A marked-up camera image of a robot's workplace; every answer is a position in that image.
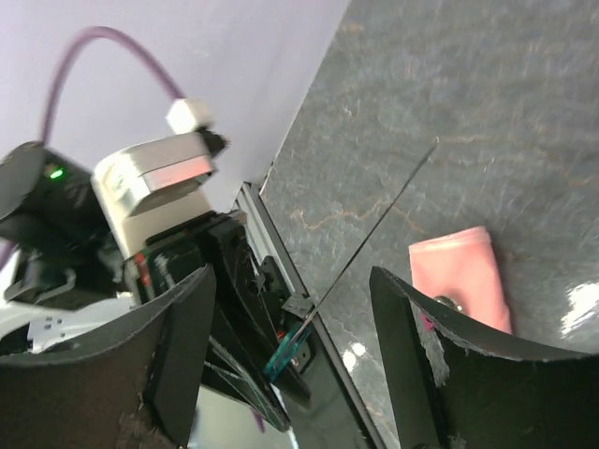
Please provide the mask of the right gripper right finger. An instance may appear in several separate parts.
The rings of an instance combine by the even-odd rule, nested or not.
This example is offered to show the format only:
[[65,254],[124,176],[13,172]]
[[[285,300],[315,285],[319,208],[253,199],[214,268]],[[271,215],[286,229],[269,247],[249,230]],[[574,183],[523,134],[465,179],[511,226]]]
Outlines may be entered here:
[[515,337],[370,274],[373,318],[404,448],[594,448],[598,358]]

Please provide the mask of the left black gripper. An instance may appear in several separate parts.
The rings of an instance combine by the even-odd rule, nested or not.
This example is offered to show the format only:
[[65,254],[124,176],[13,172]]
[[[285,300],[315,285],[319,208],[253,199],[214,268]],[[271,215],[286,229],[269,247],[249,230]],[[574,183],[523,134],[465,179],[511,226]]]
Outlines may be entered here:
[[199,268],[216,277],[212,329],[201,385],[245,405],[277,430],[291,420],[274,392],[280,386],[302,405],[311,392],[287,368],[271,383],[263,373],[283,327],[299,326],[311,302],[277,254],[258,259],[246,233],[246,214],[209,212],[150,237],[128,257],[124,272],[140,298],[154,299]]

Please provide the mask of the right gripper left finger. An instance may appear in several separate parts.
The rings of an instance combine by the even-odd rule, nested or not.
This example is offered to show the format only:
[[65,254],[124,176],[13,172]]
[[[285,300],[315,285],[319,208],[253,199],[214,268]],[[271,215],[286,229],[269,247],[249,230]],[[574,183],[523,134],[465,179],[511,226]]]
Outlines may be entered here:
[[88,333],[2,356],[2,447],[184,447],[215,293],[207,265]]

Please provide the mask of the green handled knife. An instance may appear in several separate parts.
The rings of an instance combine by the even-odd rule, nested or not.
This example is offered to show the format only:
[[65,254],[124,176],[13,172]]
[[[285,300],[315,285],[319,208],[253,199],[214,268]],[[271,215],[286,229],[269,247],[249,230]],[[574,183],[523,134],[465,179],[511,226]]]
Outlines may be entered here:
[[308,330],[308,326],[311,324],[313,319],[319,312],[319,309],[325,304],[327,298],[332,292],[335,285],[342,278],[345,272],[350,268],[352,263],[355,261],[361,250],[364,248],[370,237],[373,235],[374,231],[379,227],[379,225],[383,222],[385,217],[390,213],[392,208],[395,206],[399,198],[402,196],[408,185],[412,182],[417,172],[429,161],[432,154],[438,148],[440,144],[440,137],[437,136],[430,148],[425,152],[425,154],[420,158],[416,167],[412,170],[410,175],[408,176],[407,181],[402,186],[401,190],[395,195],[393,200],[387,205],[382,215],[377,219],[374,223],[373,227],[366,234],[366,237],[359,244],[353,254],[350,256],[348,261],[344,264],[342,270],[337,275],[331,286],[328,288],[326,293],[321,297],[318,303],[314,304],[308,312],[301,318],[301,320],[295,324],[282,338],[281,342],[277,350],[269,359],[265,368],[263,369],[263,373],[266,375],[268,380],[273,383],[278,379],[284,369],[289,365],[291,360],[294,358],[296,352],[298,351],[300,345],[307,339],[310,331]]

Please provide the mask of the spoon with wooden handle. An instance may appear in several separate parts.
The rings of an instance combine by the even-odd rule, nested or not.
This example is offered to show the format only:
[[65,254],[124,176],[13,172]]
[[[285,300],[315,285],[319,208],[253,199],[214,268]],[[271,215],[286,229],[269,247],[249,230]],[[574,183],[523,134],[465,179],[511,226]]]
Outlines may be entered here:
[[455,300],[450,297],[437,296],[433,298],[436,302],[460,313],[465,313],[465,309]]

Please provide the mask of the light pink satin napkin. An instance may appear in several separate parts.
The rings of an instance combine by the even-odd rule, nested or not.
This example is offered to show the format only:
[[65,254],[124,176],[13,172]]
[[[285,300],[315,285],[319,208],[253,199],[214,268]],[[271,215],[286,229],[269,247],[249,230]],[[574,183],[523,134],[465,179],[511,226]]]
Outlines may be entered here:
[[476,321],[512,332],[498,265],[484,226],[413,243],[409,260],[416,290],[431,298],[447,297]]

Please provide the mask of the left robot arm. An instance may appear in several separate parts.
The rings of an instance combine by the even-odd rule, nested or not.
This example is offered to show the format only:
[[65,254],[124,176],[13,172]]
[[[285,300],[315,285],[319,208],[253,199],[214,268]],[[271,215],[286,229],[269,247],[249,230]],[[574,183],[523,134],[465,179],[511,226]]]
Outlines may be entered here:
[[273,361],[280,341],[274,296],[233,216],[195,213],[154,232],[132,255],[118,255],[89,174],[28,142],[1,165],[1,235],[30,256],[14,297],[50,304],[75,288],[126,283],[143,303],[169,299],[147,389],[164,424],[172,424],[175,402],[201,385],[281,430],[290,420],[277,390],[310,403],[295,369]]

